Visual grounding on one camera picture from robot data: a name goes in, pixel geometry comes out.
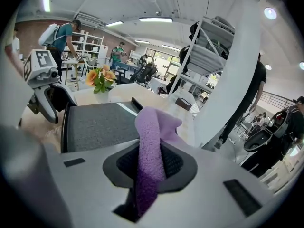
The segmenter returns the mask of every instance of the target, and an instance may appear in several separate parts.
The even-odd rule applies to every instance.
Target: white robot body
[[[24,64],[24,80],[34,90],[28,107],[35,114],[41,112],[51,123],[58,123],[56,110],[61,111],[62,104],[77,105],[70,89],[61,84],[57,64],[48,50],[32,50]],[[59,94],[55,94],[61,97],[60,99],[54,99],[55,91],[61,91]],[[61,101],[66,102],[59,106],[58,102]]]

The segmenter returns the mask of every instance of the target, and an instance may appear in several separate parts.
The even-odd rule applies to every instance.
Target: white bag
[[[42,33],[42,35],[39,38],[39,45],[41,46],[50,46],[54,43],[55,40],[58,40],[64,36],[60,36],[56,38],[57,32],[60,28],[60,25],[57,24],[51,24],[49,27]]]

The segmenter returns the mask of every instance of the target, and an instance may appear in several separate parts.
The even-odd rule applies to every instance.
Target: man in teal shirt
[[[61,71],[61,64],[62,64],[62,53],[65,49],[65,46],[67,44],[68,48],[70,49],[72,55],[74,57],[77,57],[77,53],[75,52],[75,49],[72,44],[72,34],[73,31],[80,31],[81,29],[81,22],[79,20],[73,20],[71,23],[64,24],[60,26],[56,38],[63,36],[62,38],[59,38],[58,40],[55,40],[51,46],[47,48],[49,50],[54,58],[54,61],[57,64],[57,70],[58,75],[61,78],[62,71]]]
[[[111,70],[116,69],[116,64],[117,62],[121,62],[121,57],[126,56],[127,54],[124,52],[124,47],[125,43],[121,42],[119,43],[119,46],[115,47],[112,50],[112,65],[111,65]]]

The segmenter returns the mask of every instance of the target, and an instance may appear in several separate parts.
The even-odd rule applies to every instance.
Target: green leaf
[[[103,86],[101,86],[100,87],[100,91],[102,92],[102,93],[104,93],[105,91],[106,91],[106,87],[103,85]]]
[[[95,85],[100,85],[100,80],[99,80],[98,77],[96,77],[96,78],[94,79],[94,83],[95,83]]]
[[[111,84],[112,84],[112,81],[106,80],[106,81],[104,82],[104,86],[105,86],[106,88],[110,87]]]
[[[99,85],[97,85],[96,87],[95,87],[95,89],[94,89],[94,94],[97,94],[99,91],[101,90],[101,86]]]
[[[103,83],[103,82],[105,81],[105,80],[104,80],[104,79],[105,79],[105,76],[104,76],[103,74],[101,74],[99,79],[100,79],[100,82]]]

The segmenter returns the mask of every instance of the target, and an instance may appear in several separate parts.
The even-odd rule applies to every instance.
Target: orange flower
[[[110,71],[110,66],[107,65],[107,64],[104,64],[103,69],[104,69],[105,71]]]
[[[114,81],[114,79],[116,79],[115,74],[111,71],[104,71],[103,70],[103,75],[106,78],[106,80],[108,80],[108,81]]]
[[[91,70],[86,77],[86,80],[85,80],[86,84],[88,86],[94,87],[95,86],[94,79],[96,77],[97,77],[97,73],[94,70]]]

